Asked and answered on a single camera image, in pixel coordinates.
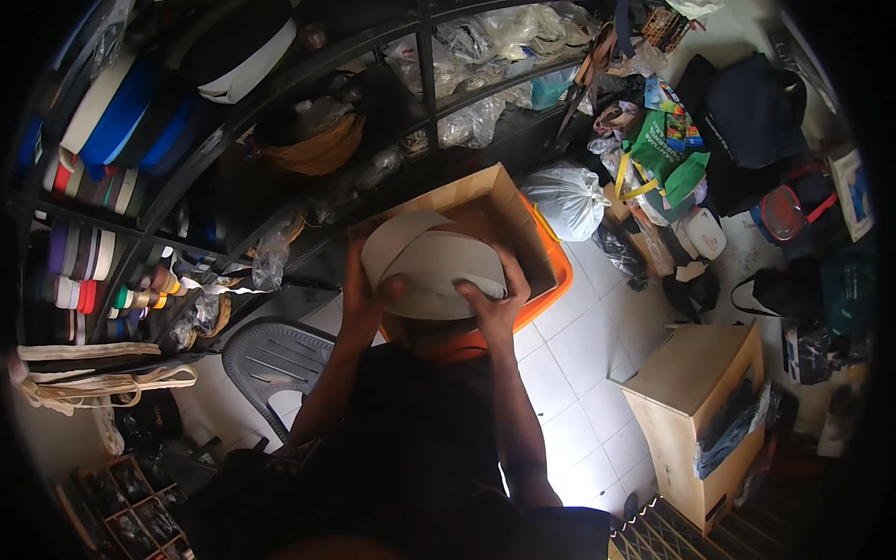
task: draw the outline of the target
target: wooden crate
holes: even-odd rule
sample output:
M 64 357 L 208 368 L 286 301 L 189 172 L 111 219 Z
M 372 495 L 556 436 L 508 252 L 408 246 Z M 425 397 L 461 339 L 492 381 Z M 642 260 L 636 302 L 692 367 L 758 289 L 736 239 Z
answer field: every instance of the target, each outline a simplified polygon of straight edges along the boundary
M 647 443 L 659 493 L 705 537 L 730 509 L 755 456 L 764 426 L 747 435 L 705 480 L 694 475 L 697 437 L 746 372 L 762 386 L 762 345 L 750 326 L 683 325 L 634 377 L 621 383 Z

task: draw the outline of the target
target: orange bin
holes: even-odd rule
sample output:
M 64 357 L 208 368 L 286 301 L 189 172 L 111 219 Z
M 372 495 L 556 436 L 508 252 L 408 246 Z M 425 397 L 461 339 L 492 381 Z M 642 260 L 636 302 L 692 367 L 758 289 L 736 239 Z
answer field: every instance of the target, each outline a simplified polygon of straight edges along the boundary
M 529 214 L 532 215 L 532 218 L 535 221 L 538 237 L 541 238 L 541 243 L 544 245 L 545 251 L 547 252 L 547 258 L 550 260 L 551 267 L 554 269 L 554 275 L 557 278 L 557 286 L 556 288 L 550 289 L 540 296 L 526 302 L 526 305 L 523 306 L 520 311 L 520 315 L 516 318 L 516 322 L 513 324 L 514 334 L 521 331 L 523 327 L 544 313 L 545 309 L 551 307 L 554 302 L 556 302 L 557 299 L 560 299 L 560 297 L 573 285 L 573 267 L 569 264 L 569 259 L 566 258 L 566 253 L 564 253 L 560 243 L 555 241 L 553 236 L 548 233 L 542 220 L 536 218 L 535 208 L 528 200 L 526 200 L 526 197 L 522 194 L 518 195 L 522 198 L 523 203 L 526 204 L 526 210 L 529 211 Z M 382 334 L 383 338 L 387 341 L 389 340 L 382 327 L 380 328 L 380 334 Z M 440 362 L 456 362 L 464 359 L 476 358 L 484 354 L 486 350 L 486 341 L 482 338 L 479 331 L 476 330 L 458 337 L 431 355 L 421 357 Z

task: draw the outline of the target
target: black plastic bag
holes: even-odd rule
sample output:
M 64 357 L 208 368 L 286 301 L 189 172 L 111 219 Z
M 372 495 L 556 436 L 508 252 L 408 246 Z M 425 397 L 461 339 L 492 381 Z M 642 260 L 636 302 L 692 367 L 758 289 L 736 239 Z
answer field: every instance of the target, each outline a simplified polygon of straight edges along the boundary
M 618 236 L 604 224 L 591 236 L 600 250 L 609 257 L 620 272 L 629 279 L 628 287 L 636 292 L 647 288 L 647 265 L 638 250 L 627 239 Z

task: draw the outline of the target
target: wicker basket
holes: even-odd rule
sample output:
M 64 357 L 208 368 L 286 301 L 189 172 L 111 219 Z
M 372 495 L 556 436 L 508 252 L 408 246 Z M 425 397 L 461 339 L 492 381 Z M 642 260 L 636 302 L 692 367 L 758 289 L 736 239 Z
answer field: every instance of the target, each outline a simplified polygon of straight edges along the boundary
M 349 113 L 310 140 L 282 148 L 261 148 L 261 153 L 279 168 L 303 175 L 326 175 L 345 165 L 358 149 L 364 120 L 362 115 Z

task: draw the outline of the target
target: gray plastic chair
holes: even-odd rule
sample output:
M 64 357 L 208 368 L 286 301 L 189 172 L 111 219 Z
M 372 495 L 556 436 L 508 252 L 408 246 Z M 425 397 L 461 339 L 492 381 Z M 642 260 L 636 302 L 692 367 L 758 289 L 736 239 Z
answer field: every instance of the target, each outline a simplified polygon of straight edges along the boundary
M 221 361 L 233 384 L 286 442 L 289 427 L 269 400 L 281 391 L 310 393 L 335 341 L 334 336 L 298 321 L 261 317 L 230 337 Z

